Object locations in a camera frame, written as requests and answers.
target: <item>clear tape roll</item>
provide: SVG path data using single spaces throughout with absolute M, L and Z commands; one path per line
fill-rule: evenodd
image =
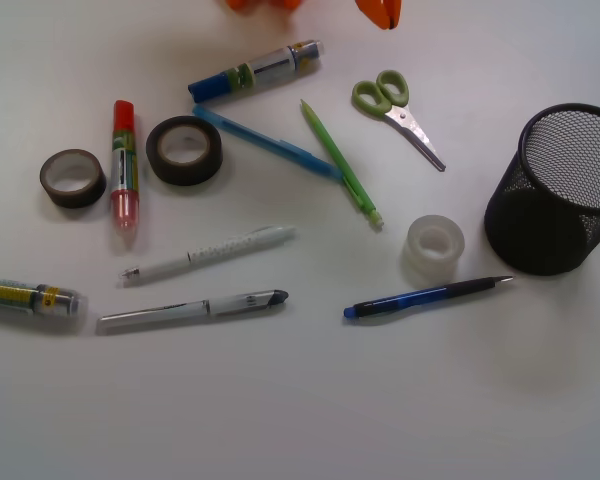
M 411 224 L 404 253 L 419 273 L 442 281 L 453 275 L 464 246 L 464 235 L 455 222 L 427 215 Z

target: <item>orange object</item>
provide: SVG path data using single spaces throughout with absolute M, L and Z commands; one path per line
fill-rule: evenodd
M 398 26 L 402 0 L 356 0 L 356 4 L 381 29 L 391 30 Z
M 246 7 L 250 1 L 251 0 L 227 0 L 227 5 L 234 10 L 239 10 Z M 289 10 L 294 10 L 302 3 L 302 0 L 273 0 L 272 3 L 282 5 Z

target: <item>blue cap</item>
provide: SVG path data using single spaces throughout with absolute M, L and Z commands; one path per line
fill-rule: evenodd
M 344 318 L 357 318 L 355 307 L 349 307 L 344 309 Z
M 231 93 L 229 75 L 222 72 L 213 77 L 192 83 L 189 85 L 189 92 L 193 95 L 193 101 L 196 103 L 205 102 L 221 95 L 227 95 Z

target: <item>scissors blade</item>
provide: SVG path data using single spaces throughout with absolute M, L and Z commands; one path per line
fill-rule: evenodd
M 424 133 L 420 125 L 409 111 L 409 107 L 393 106 L 385 114 L 388 123 L 393 125 L 418 151 L 439 171 L 444 172 L 447 166 L 440 161 L 436 155 L 429 137 Z

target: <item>pen holder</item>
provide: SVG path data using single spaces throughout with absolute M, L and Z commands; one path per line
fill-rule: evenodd
M 513 268 L 556 275 L 600 243 L 600 108 L 564 104 L 525 126 L 484 219 L 495 252 Z

